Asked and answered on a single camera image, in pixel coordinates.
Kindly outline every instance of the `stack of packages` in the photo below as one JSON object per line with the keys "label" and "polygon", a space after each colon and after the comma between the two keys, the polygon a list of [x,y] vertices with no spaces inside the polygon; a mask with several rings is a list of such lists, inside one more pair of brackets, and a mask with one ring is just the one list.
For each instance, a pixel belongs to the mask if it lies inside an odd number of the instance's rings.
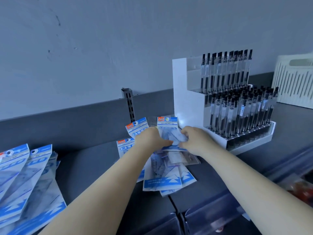
{"label": "stack of packages", "polygon": [[0,153],[0,234],[30,235],[66,208],[55,180],[52,145]]}
{"label": "stack of packages", "polygon": [[[132,138],[117,141],[120,158],[135,144],[136,135],[148,127],[146,118],[126,126]],[[158,190],[162,196],[166,196],[197,181],[186,166],[199,164],[200,161],[178,146],[180,142],[187,141],[187,138],[180,133],[177,117],[157,117],[157,128],[160,136],[172,140],[173,144],[151,155],[137,182],[143,180],[143,191]]]}

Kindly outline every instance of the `hand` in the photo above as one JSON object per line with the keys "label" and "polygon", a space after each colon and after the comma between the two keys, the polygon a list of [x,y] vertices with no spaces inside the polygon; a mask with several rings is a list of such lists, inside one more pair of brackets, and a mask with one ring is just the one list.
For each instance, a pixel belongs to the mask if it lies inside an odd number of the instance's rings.
{"label": "hand", "polygon": [[173,141],[164,140],[160,137],[159,131],[156,127],[149,127],[145,129],[135,138],[135,146],[151,150],[151,153],[172,144]]}
{"label": "hand", "polygon": [[186,126],[181,133],[188,136],[189,139],[187,142],[181,142],[179,146],[187,149],[194,155],[204,157],[216,149],[221,149],[210,135],[200,128]]}

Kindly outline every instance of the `blue-gray wall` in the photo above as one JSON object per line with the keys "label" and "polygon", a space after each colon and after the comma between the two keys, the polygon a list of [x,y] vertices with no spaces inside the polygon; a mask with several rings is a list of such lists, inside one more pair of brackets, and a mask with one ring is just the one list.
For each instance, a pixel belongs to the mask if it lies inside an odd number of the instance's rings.
{"label": "blue-gray wall", "polygon": [[172,88],[171,60],[312,50],[313,0],[0,0],[0,120]]}

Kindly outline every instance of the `pen holder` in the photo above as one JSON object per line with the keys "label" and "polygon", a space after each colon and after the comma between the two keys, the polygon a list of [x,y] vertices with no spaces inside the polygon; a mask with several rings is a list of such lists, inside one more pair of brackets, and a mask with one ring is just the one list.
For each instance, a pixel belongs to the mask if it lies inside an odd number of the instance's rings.
{"label": "pen holder", "polygon": [[275,122],[249,133],[223,138],[208,129],[210,125],[210,95],[200,93],[201,59],[173,59],[174,112],[180,128],[194,126],[204,129],[223,148],[238,155],[272,140]]}

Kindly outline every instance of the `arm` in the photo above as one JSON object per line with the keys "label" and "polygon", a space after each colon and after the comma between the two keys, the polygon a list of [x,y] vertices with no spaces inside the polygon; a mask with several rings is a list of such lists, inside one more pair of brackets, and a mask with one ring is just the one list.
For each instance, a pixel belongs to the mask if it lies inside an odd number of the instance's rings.
{"label": "arm", "polygon": [[218,146],[205,131],[186,126],[182,143],[204,158],[262,234],[312,234],[313,209]]}
{"label": "arm", "polygon": [[143,131],[136,137],[135,145],[69,204],[40,235],[115,234],[146,161],[154,151],[172,143],[160,138],[155,127]]}

